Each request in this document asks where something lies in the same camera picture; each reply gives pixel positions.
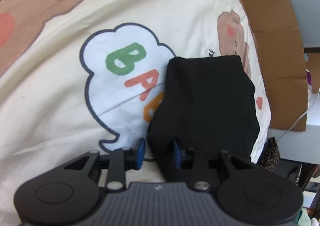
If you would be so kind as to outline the leopard print folded garment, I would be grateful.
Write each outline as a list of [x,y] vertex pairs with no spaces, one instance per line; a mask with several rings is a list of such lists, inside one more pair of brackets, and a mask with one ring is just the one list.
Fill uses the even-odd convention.
[[277,141],[274,137],[268,138],[263,151],[257,161],[257,165],[264,169],[274,172],[280,161],[280,152],[278,149]]

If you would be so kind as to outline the black shorts with bear pattern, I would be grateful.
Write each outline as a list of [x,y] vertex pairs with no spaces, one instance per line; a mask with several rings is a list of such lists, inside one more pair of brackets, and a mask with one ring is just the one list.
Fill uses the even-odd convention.
[[254,93],[239,56],[172,58],[164,99],[153,114],[147,135],[164,178],[175,179],[175,143],[207,154],[227,150],[250,159],[260,131]]

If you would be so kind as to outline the cream bear print bedsheet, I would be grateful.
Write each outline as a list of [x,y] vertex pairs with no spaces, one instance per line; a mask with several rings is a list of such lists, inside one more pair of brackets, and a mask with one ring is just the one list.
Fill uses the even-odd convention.
[[1,0],[1,225],[26,180],[145,137],[169,60],[225,54],[221,30],[255,85],[256,162],[271,112],[240,0]]

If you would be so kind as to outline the flattened brown cardboard box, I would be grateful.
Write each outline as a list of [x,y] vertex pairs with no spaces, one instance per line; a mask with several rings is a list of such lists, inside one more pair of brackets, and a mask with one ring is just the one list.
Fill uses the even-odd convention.
[[241,0],[249,19],[271,110],[270,128],[305,131],[304,49],[290,0]]

